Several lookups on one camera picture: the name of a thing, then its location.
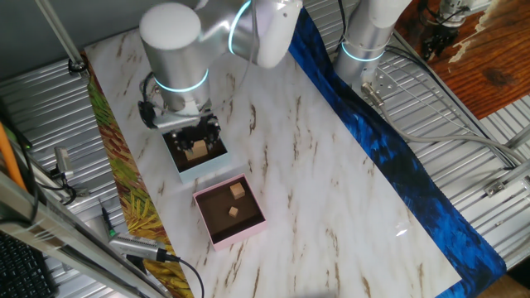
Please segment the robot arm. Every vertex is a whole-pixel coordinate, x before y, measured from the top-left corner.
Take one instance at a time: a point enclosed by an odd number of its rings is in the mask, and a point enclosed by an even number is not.
[[[208,1],[200,9],[169,2],[147,11],[142,38],[164,103],[172,113],[155,117],[161,132],[196,126],[210,99],[209,67],[229,52],[265,68],[287,53],[301,0],[254,0],[258,39],[253,40],[251,2]]]

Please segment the small wooden block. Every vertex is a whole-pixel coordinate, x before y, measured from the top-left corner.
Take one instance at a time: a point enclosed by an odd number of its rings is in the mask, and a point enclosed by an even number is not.
[[[205,141],[198,141],[193,144],[193,148],[191,148],[191,152],[185,151],[185,158],[188,161],[194,160],[195,158],[199,158],[202,156],[208,155],[208,148],[206,147]]]
[[[237,208],[232,207],[232,208],[230,208],[229,215],[232,216],[233,218],[235,218],[236,216],[238,216],[238,212],[239,212],[239,210]]]
[[[241,183],[237,183],[230,186],[230,191],[232,192],[234,199],[243,198],[245,196],[245,189],[243,188]]]

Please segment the blue velvet cloth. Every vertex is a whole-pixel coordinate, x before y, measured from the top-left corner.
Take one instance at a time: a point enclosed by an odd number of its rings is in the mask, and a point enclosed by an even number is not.
[[[439,297],[475,297],[499,279],[506,272],[503,259],[453,207],[403,139],[335,73],[306,9],[289,51],[462,277]]]

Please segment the marble table surface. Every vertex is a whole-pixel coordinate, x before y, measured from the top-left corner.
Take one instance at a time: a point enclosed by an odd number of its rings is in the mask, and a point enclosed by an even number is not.
[[[85,50],[171,244],[202,275],[206,297],[434,297],[460,280],[290,54],[272,70],[251,65],[217,111],[231,166],[183,185],[137,111],[150,71],[138,32]],[[212,65],[214,106],[246,65],[233,55]],[[240,173],[267,230],[216,252],[192,193]]]

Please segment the gray cable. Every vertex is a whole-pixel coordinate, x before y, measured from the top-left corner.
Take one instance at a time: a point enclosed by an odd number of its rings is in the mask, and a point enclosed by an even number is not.
[[[398,69],[396,66],[392,65],[392,67],[396,68],[396,70],[399,70],[399,71],[402,71],[404,72],[405,74],[407,74],[408,76],[414,78],[416,81],[418,81],[421,85],[423,85],[423,87],[425,87],[427,90],[431,90],[431,88],[429,88],[425,83],[423,83],[422,80],[418,79],[415,75],[405,71],[402,68]],[[424,106],[428,107],[428,108],[431,108],[433,111],[435,111],[438,115],[442,116],[445,120],[449,121],[450,123],[453,123],[455,124],[457,127],[460,127],[462,129],[464,129],[465,131],[467,132],[471,132],[473,133],[474,135],[477,135],[478,134],[470,129],[468,129],[467,127],[465,126],[461,126],[460,124],[454,122],[453,120],[449,119],[449,117],[447,117],[446,115],[444,115],[442,112],[438,111],[437,109],[435,109],[433,106],[431,106],[429,103],[427,102],[424,102],[422,99],[420,99],[419,97],[417,97],[416,95],[414,95],[412,92],[408,91],[405,87],[403,87],[401,84],[399,84],[399,82],[396,81],[396,79],[394,79],[390,74],[388,74],[388,72],[384,71],[381,67],[378,67],[378,70],[381,71],[382,73],[384,73],[392,82],[395,83],[395,85],[397,87],[399,87],[401,90],[405,91],[406,93],[408,93],[410,96],[412,96],[413,98],[415,98],[418,102],[422,103]],[[436,99],[440,99],[438,97],[438,95],[435,93],[435,92],[432,92],[432,95],[434,95],[436,97]]]
[[[524,163],[526,160],[522,158],[517,152],[514,150],[506,147],[505,145],[499,144],[495,141],[491,141],[485,137],[477,137],[477,136],[461,136],[461,135],[453,135],[453,136],[445,136],[445,137],[414,137],[409,135],[408,133],[402,131],[399,129],[398,126],[396,126],[396,123],[390,118],[390,115],[388,115],[387,108],[384,106],[384,104],[379,105],[379,108],[381,109],[381,112],[383,112],[384,117],[387,119],[388,124],[397,132],[399,133],[403,138],[412,141],[412,142],[447,142],[447,141],[453,141],[453,140],[466,140],[466,141],[474,141],[474,142],[481,142],[486,145],[490,145],[493,147],[497,147],[498,149],[508,153],[509,155],[513,156],[516,160],[518,160],[520,163]]]

